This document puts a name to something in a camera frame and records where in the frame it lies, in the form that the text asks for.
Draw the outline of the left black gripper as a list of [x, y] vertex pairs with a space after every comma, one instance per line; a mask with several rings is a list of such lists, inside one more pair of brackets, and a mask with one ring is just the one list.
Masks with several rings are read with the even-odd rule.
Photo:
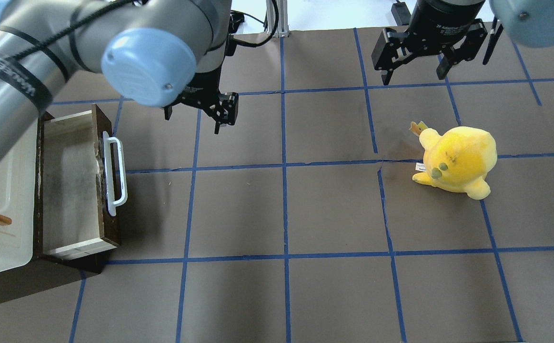
[[[221, 76], [222, 66], [208, 72], [197, 72], [177, 96], [177, 104], [203, 111], [214, 110], [214, 134], [216, 135], [219, 134], [221, 127], [234, 126], [238, 117], [239, 93], [220, 93]], [[165, 120], [170, 120], [172, 109], [173, 106], [163, 107]]]

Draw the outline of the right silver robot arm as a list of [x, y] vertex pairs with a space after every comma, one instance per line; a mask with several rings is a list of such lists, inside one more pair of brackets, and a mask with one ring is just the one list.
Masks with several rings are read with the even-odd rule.
[[383, 84], [401, 65], [429, 56], [442, 57], [436, 75], [444, 80], [453, 67], [474, 60], [484, 42], [487, 64], [503, 33], [529, 48], [554, 46], [554, 0], [491, 0], [490, 28], [478, 18], [483, 6], [483, 0], [419, 0], [413, 11], [405, 10], [407, 29], [384, 28], [371, 53]]

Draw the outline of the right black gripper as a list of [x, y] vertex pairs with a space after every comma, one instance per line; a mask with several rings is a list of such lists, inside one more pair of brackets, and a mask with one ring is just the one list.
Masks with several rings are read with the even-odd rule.
[[[479, 11], [479, 0], [418, 0], [405, 32], [384, 28], [377, 39], [371, 60], [382, 84], [389, 85], [394, 71], [416, 57], [442, 51], [436, 68], [439, 80], [460, 62], [472, 61], [487, 37], [486, 26], [476, 19]], [[454, 48], [461, 39], [461, 46]]]

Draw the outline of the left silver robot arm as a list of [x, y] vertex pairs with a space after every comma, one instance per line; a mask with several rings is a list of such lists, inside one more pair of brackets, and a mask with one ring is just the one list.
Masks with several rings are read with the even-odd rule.
[[78, 71], [142, 106], [224, 59], [229, 0], [0, 0], [0, 161]]

